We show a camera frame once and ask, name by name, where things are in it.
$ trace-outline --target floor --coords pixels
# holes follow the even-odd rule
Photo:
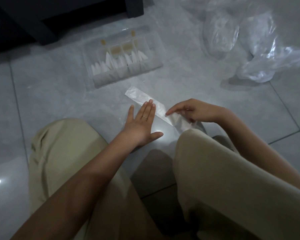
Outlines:
[[[287,39],[300,46],[300,0],[268,2],[288,20],[294,35]],[[201,23],[180,0],[144,0],[144,11],[138,18],[119,14],[83,25],[45,47],[29,44],[0,54],[0,240],[10,238],[29,216],[27,158],[36,131],[78,117],[109,142],[133,103],[124,95],[130,86],[167,107],[189,98],[227,107],[300,171],[300,68],[278,72],[263,84],[239,80],[234,73],[241,48],[235,46],[223,60],[208,57],[200,48]],[[164,66],[88,91],[81,41],[144,24],[163,41]],[[132,153],[123,167],[161,227],[172,222],[171,214],[180,216],[172,172],[179,133],[159,118],[153,128],[165,135]]]

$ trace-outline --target beige pants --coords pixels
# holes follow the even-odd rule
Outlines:
[[[32,140],[31,212],[107,142],[79,119],[55,121]],[[300,190],[249,163],[199,130],[184,132],[173,170],[185,219],[201,239],[300,239]],[[75,239],[161,239],[124,170],[107,186]]]

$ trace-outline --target person's right hand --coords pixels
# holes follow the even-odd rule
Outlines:
[[[217,122],[224,112],[225,108],[213,104],[208,104],[200,100],[191,98],[189,100],[177,103],[172,106],[166,115],[178,113],[191,122]]]

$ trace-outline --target folded plastic strip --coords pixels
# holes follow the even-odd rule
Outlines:
[[[167,112],[167,109],[162,103],[150,97],[148,94],[144,93],[136,87],[130,87],[126,91],[125,95],[139,105],[143,105],[145,101],[149,101],[150,99],[152,99],[153,103],[156,104],[156,116],[167,122],[169,125],[176,127],[176,129],[180,132],[194,128],[195,126],[195,123],[190,123],[188,120],[177,113],[166,116],[165,114]]]

